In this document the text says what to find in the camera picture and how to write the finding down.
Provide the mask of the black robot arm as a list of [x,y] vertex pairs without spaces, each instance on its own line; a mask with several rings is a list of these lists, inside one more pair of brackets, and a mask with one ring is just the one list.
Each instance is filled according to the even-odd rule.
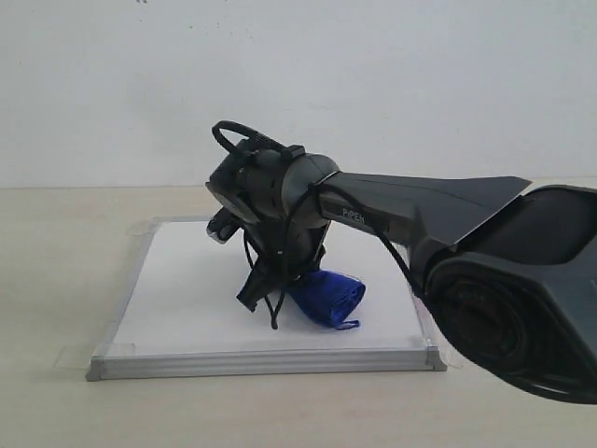
[[206,186],[221,206],[211,232],[244,229],[258,254],[245,307],[303,283],[338,222],[385,245],[466,359],[526,393],[595,403],[595,189],[344,173],[302,147],[247,140]]

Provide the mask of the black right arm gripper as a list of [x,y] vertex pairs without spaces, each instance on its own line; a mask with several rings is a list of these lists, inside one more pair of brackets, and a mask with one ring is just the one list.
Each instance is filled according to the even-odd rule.
[[284,289],[306,273],[316,271],[326,253],[324,240],[330,224],[305,229],[282,220],[243,225],[243,239],[256,251],[257,259],[237,295],[250,312],[276,290]]

